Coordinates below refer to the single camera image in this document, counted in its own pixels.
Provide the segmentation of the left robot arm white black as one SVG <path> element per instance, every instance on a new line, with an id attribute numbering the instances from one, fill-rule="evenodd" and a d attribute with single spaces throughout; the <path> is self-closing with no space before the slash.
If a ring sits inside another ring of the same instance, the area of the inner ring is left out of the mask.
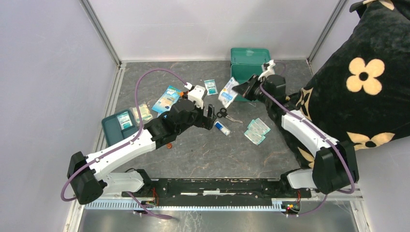
<path id="1" fill-rule="evenodd" d="M 179 99 L 169 111 L 146 123 L 143 129 L 130 137 L 99 152 L 84 155 L 76 152 L 71 156 L 68 181 L 61 191 L 61 199 L 68 201 L 64 193 L 68 186 L 75 194 L 72 200 L 79 204 L 91 203 L 107 193 L 135 192 L 140 197 L 148 196 L 152 184 L 143 171 L 114 173 L 124 163 L 176 140 L 177 136 L 195 126 L 210 130 L 216 120 L 215 107 L 198 108 L 196 102 Z"/>

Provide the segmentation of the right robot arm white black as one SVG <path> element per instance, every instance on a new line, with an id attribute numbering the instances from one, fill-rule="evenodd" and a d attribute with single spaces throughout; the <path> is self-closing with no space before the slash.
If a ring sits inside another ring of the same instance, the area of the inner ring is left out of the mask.
<path id="1" fill-rule="evenodd" d="M 300 142 L 313 157 L 312 168 L 289 171 L 280 178 L 283 196 L 292 197 L 299 189 L 315 189 L 323 194 L 354 193 L 359 174 L 353 144 L 324 133 L 286 101 L 284 77 L 254 75 L 232 90 L 249 101 L 264 103 L 269 117 L 284 134 Z"/>

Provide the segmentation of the green print gauze bag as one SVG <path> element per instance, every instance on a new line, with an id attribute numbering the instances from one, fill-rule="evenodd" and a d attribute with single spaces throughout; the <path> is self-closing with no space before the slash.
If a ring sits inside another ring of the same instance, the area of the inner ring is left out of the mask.
<path id="1" fill-rule="evenodd" d="M 140 116 L 141 116 L 141 119 L 142 119 L 143 123 L 148 122 L 151 119 L 153 119 L 153 115 L 150 112 L 150 109 L 149 109 L 147 104 L 143 103 L 143 104 L 138 105 L 138 109 L 140 110 Z M 134 120 L 135 120 L 136 124 L 138 125 L 140 123 L 140 120 L 139 120 L 137 108 L 136 107 L 131 107 L 131 108 L 129 108 L 129 110 L 132 112 Z"/>

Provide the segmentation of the blue cotton swab packet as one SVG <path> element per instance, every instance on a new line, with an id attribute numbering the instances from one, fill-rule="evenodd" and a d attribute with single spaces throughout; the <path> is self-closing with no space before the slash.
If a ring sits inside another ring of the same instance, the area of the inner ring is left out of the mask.
<path id="1" fill-rule="evenodd" d="M 171 106 L 178 101 L 181 93 L 181 90 L 173 86 L 168 86 L 163 95 L 152 106 L 152 110 L 159 114 L 169 111 Z"/>

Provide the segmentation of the white gauze packet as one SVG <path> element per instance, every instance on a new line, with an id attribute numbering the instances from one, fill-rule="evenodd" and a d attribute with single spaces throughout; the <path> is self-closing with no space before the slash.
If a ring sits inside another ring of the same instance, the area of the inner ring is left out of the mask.
<path id="1" fill-rule="evenodd" d="M 239 83 L 234 77 L 231 77 L 224 88 L 220 91 L 218 100 L 221 102 L 224 108 L 228 108 L 231 103 L 236 99 L 238 93 L 233 90 L 233 87 L 238 86 Z"/>

